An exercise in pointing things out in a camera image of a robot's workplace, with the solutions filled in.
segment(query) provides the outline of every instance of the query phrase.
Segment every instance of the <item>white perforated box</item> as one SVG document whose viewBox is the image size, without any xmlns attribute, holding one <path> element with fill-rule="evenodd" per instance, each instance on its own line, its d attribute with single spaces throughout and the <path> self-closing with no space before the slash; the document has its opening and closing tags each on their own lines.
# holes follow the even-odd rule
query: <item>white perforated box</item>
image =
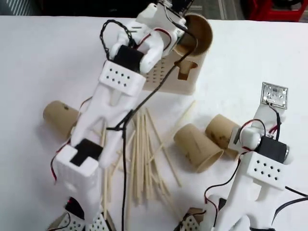
<svg viewBox="0 0 308 231">
<path fill-rule="evenodd" d="M 65 227 L 60 229 L 62 231 L 109 231 L 106 221 L 103 216 L 100 214 L 98 219 L 93 224 L 86 224 L 84 220 L 79 219 L 70 213 L 71 221 L 69 222 L 68 214 L 65 215 L 58 228 Z"/>
<path fill-rule="evenodd" d="M 275 188 L 284 190 L 286 166 L 256 152 L 246 153 L 242 159 L 246 174 Z"/>
<path fill-rule="evenodd" d="M 181 63 L 181 67 L 176 67 L 173 70 L 160 91 L 176 94 L 193 94 L 205 55 L 206 53 L 196 57 L 187 57 Z M 172 51 L 168 56 L 162 58 L 149 73 L 144 75 L 146 77 L 146 82 L 143 89 L 154 90 L 174 63 L 180 58 L 181 56 L 175 51 Z"/>
<path fill-rule="evenodd" d="M 194 216 L 189 216 L 183 221 L 181 231 L 199 231 L 199 224 Z"/>
<path fill-rule="evenodd" d="M 80 188 L 91 188 L 98 180 L 98 161 L 88 157 L 79 167 L 71 163 L 77 150 L 66 145 L 56 156 L 55 165 L 59 179 Z"/>
<path fill-rule="evenodd" d="M 144 85 L 145 78 L 125 67 L 106 61 L 99 81 L 129 96 L 139 93 L 139 86 Z"/>
</svg>

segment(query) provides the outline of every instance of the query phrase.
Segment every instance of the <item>bamboo skewer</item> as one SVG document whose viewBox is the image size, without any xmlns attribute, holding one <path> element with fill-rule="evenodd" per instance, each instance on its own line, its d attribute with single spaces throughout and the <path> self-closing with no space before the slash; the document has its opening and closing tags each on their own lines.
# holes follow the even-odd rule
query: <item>bamboo skewer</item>
<svg viewBox="0 0 308 231">
<path fill-rule="evenodd" d="M 102 136 L 101 136 L 101 147 L 104 147 L 106 143 L 106 128 L 107 128 L 107 123 L 104 121 L 102 128 Z"/>
<path fill-rule="evenodd" d="M 156 127 L 155 127 L 154 121 L 153 121 L 153 119 L 152 119 L 152 117 L 151 117 L 151 114 L 150 114 L 150 112 L 149 112 L 149 110 L 148 110 L 147 108 L 146 108 L 146 112 L 147 112 L 147 114 L 148 114 L 148 117 L 149 117 L 150 122 L 151 122 L 151 124 L 152 124 L 152 127 L 153 127 L 153 129 L 154 129 L 154 132 L 155 132 L 155 134 L 156 134 L 156 136 L 157 136 L 159 142 L 162 144 L 162 143 L 163 143 L 163 142 L 162 142 L 162 139 L 160 138 L 160 136 L 159 136 L 159 134 L 158 134 L 158 131 L 157 131 Z M 179 185 L 180 187 L 182 187 L 181 181 L 180 181 L 180 179 L 179 179 L 179 177 L 178 177 L 178 175 L 177 175 L 177 173 L 176 173 L 176 171 L 175 171 L 175 169 L 174 169 L 174 167 L 173 167 L 173 164 L 172 164 L 172 162 L 171 162 L 171 160 L 170 160 L 170 158 L 169 158 L 169 153 L 168 153 L 167 149 L 166 149 L 164 146 L 163 146 L 163 151 L 164 151 L 165 157 L 166 157 L 166 159 L 167 159 L 167 161 L 168 161 L 168 163 L 169 163 L 169 166 L 170 166 L 170 168 L 171 168 L 171 170 L 172 170 L 172 173 L 173 173 L 175 179 L 177 180 L 178 185 Z"/>
<path fill-rule="evenodd" d="M 191 105 L 183 112 L 183 114 L 182 114 L 181 117 L 178 119 L 178 121 L 176 122 L 176 124 L 175 124 L 175 126 L 173 127 L 173 129 L 171 130 L 171 132 L 167 135 L 167 138 L 164 139 L 165 141 L 162 142 L 161 145 L 159 146 L 159 148 L 155 151 L 155 153 L 153 154 L 153 156 L 152 156 L 152 158 L 150 159 L 150 161 L 153 160 L 154 155 L 156 155 L 157 153 L 159 153 L 160 150 L 161 150 L 162 148 L 164 148 L 166 141 L 170 140 L 170 139 L 173 137 L 173 135 L 174 135 L 174 133 L 177 131 L 177 129 L 178 129 L 180 123 L 181 123 L 182 120 L 185 118 L 185 116 L 189 113 L 189 111 L 195 106 L 195 104 L 196 104 L 196 100 L 194 100 L 194 101 L 191 103 Z"/>
<path fill-rule="evenodd" d="M 104 200 L 103 200 L 103 209 L 104 209 L 104 218 L 107 218 L 107 181 L 108 181 L 108 169 L 104 170 Z"/>
<path fill-rule="evenodd" d="M 133 184 L 134 184 L 134 168 L 135 168 L 135 161 L 136 161 L 136 137 L 134 139 L 134 144 L 133 144 L 133 151 L 132 151 L 132 158 L 131 158 L 131 165 L 130 165 L 130 172 L 132 173 L 129 176 L 129 187 L 128 187 L 128 204 L 127 204 L 127 211 L 126 211 L 126 228 L 129 230 L 129 216 L 130 216 L 130 206 L 131 206 L 131 201 L 133 197 Z"/>
<path fill-rule="evenodd" d="M 126 144 L 126 152 L 128 151 L 128 147 L 130 146 L 131 142 L 133 141 L 133 138 L 135 136 L 135 132 L 136 131 L 133 131 L 133 133 L 131 134 L 130 138 L 128 139 L 128 142 Z M 122 155 L 123 155 L 123 152 L 120 153 L 120 155 L 118 156 L 118 158 L 117 158 L 117 160 L 115 162 L 115 168 L 113 169 L 113 171 L 111 173 L 111 177 L 114 175 L 115 171 L 119 167 L 120 161 L 122 160 Z"/>
</svg>

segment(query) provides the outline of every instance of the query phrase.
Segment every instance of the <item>floor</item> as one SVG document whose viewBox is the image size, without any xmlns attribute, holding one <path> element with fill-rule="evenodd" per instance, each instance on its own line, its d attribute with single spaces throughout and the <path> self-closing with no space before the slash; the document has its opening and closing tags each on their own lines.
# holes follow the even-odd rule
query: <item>floor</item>
<svg viewBox="0 0 308 231">
<path fill-rule="evenodd" d="M 200 13 L 207 19 L 245 19 L 240 0 L 195 0 L 190 11 Z M 306 10 L 300 21 L 308 23 L 308 10 Z"/>
</svg>

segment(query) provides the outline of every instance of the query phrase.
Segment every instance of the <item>robotic arm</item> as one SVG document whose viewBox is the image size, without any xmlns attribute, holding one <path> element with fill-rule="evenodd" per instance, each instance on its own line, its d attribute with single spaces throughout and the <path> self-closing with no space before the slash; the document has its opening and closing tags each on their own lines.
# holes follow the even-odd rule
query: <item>robotic arm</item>
<svg viewBox="0 0 308 231">
<path fill-rule="evenodd" d="M 107 49 L 107 61 L 99 77 L 91 102 L 80 116 L 71 136 L 70 144 L 57 154 L 54 164 L 58 170 L 58 184 L 65 193 L 80 204 L 84 220 L 92 224 L 102 211 L 102 169 L 108 167 L 116 152 L 121 132 L 108 130 L 104 147 L 87 140 L 88 131 L 103 119 L 107 127 L 116 126 L 135 107 L 145 78 L 149 72 L 184 35 L 171 21 L 185 28 L 186 20 L 181 16 L 191 0 L 168 1 L 150 4 L 136 20 L 121 26 L 117 42 Z"/>
</svg>

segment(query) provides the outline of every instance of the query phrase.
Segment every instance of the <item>red wire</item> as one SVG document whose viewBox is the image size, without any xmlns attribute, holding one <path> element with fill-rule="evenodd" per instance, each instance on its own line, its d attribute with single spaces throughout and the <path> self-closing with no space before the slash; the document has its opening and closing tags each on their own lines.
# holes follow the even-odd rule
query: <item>red wire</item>
<svg viewBox="0 0 308 231">
<path fill-rule="evenodd" d="M 162 28 L 155 28 L 154 31 L 160 31 L 160 32 L 163 32 L 164 34 L 166 34 L 168 37 L 169 37 L 169 43 L 167 44 L 167 46 L 164 48 L 164 51 L 170 46 L 171 44 L 171 41 L 172 41 L 172 38 L 171 38 L 171 35 L 168 31 L 162 29 Z"/>
</svg>

